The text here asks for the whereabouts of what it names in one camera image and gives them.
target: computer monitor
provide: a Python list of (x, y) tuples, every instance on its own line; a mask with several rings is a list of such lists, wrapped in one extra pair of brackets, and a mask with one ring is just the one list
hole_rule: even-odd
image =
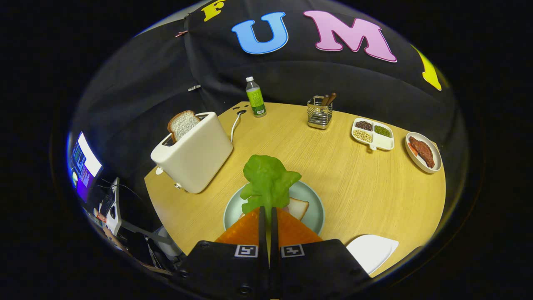
[(83, 132), (79, 133), (70, 153), (69, 167), (71, 182), (78, 196), (87, 204), (91, 190), (102, 171), (102, 164), (94, 156)]

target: blue letter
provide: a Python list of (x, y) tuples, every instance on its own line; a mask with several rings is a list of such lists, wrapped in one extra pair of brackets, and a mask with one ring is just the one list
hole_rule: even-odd
[(268, 42), (261, 43), (255, 38), (254, 29), (252, 29), (252, 25), (255, 24), (254, 20), (239, 23), (233, 26), (231, 31), (237, 34), (240, 47), (245, 52), (250, 54), (273, 52), (285, 46), (289, 40), (289, 34), (287, 33), (285, 24), (283, 24), (283, 16), (285, 16), (284, 12), (272, 12), (261, 17), (261, 20), (268, 22), (274, 35)]

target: wooden table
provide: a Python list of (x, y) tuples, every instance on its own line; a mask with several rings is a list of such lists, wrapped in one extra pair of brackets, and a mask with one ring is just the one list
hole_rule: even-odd
[(247, 110), (235, 129), (233, 152), (201, 193), (176, 189), (166, 173), (155, 174), (156, 168), (144, 178), (161, 222), (186, 254), (198, 240), (213, 241), (224, 232), (225, 206), (247, 183), (243, 167), (252, 154), (277, 157), (318, 193), (325, 209), (324, 240), (348, 244), (376, 234), (399, 241), (372, 277), (432, 236), (446, 196), (444, 168), (429, 175), (414, 164), (404, 146), (407, 130), (388, 124), (394, 149), (370, 151), (351, 136), (356, 115), (334, 111), (329, 128), (321, 130), (307, 125), (306, 106), (266, 103), (267, 115), (255, 118), (245, 105), (219, 116), (230, 136), (237, 111)]

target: pink letter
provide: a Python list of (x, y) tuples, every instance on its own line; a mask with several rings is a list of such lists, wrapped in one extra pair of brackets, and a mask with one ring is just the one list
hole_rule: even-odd
[(316, 43), (316, 47), (320, 50), (342, 50), (343, 46), (335, 40), (334, 32), (353, 52), (359, 50), (363, 38), (366, 38), (368, 46), (365, 48), (365, 52), (368, 55), (390, 62), (398, 61), (392, 54), (385, 37), (383, 37), (381, 28), (376, 24), (362, 19), (354, 19), (352, 27), (348, 27), (329, 12), (306, 11), (303, 14), (312, 18), (317, 26), (320, 42)]

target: toaster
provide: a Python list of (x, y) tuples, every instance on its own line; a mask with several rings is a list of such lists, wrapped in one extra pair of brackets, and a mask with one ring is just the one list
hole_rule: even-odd
[(158, 167), (176, 182), (177, 188), (192, 194), (205, 189), (233, 151), (214, 112), (196, 116), (200, 122), (177, 142), (174, 143), (170, 133), (150, 154)]

